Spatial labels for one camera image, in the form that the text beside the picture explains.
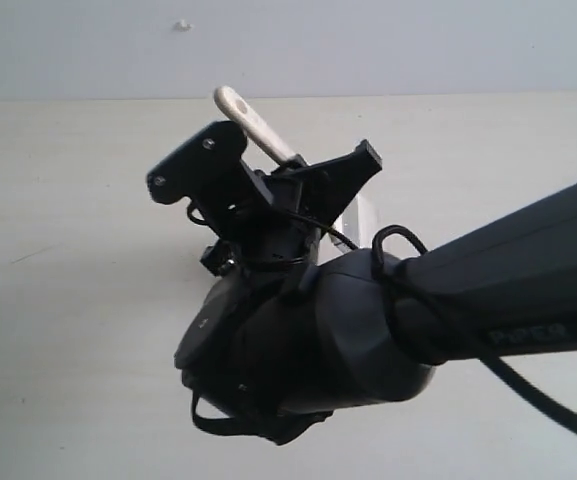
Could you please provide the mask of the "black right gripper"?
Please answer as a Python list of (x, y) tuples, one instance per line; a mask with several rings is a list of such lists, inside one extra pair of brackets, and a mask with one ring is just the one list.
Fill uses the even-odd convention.
[(216, 277), (237, 268), (281, 272), (316, 257), (324, 235), (346, 248), (339, 218), (381, 170), (368, 140), (344, 156), (313, 165), (291, 160), (269, 173), (238, 160), (188, 195), (188, 219), (217, 237), (202, 266)]

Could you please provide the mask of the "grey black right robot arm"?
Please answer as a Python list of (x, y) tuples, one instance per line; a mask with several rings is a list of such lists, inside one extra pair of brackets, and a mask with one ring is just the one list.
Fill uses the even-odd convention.
[(218, 236), (217, 277), (174, 355), (218, 436), (286, 444), (335, 411), (410, 400), (436, 368), (476, 359), (577, 435), (577, 413), (508, 364), (577, 351), (577, 184), (435, 249), (389, 225), (319, 262), (320, 235), (381, 167), (368, 143), (265, 174), (239, 146), (189, 142), (153, 171), (152, 194), (187, 199)]

